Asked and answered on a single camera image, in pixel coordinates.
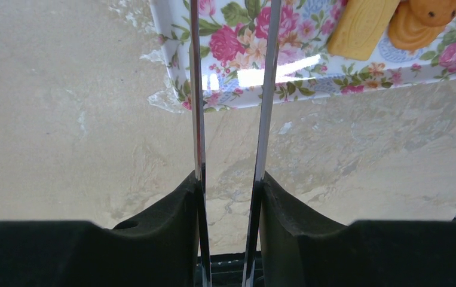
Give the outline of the metal tongs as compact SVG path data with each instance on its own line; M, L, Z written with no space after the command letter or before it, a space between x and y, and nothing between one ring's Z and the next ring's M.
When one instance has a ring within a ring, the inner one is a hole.
M191 111L194 135L194 160L196 193L198 202L198 223L201 252L201 271L203 286L212 286L212 271L209 249L209 237L206 216L206 143L204 131L204 104L200 52L200 19L199 2L190 1L190 37L189 67L191 85ZM244 254L242 286L254 286L256 266L256 246L259 232L264 177L267 161L268 141L270 135L271 113L279 53L279 30L281 1L272 1L270 6L270 23L267 38L264 80L262 85L262 103L259 119L258 144L256 150L255 173L250 202L249 225Z

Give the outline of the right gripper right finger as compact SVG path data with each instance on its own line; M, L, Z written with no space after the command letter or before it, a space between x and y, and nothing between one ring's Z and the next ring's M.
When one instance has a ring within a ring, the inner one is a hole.
M265 175L260 238L266 286L456 286L456 221L343 225Z

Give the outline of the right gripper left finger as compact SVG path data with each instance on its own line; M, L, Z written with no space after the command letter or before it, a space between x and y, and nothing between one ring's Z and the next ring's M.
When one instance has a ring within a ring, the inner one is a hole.
M0 221L0 286L194 286L195 175L112 229Z

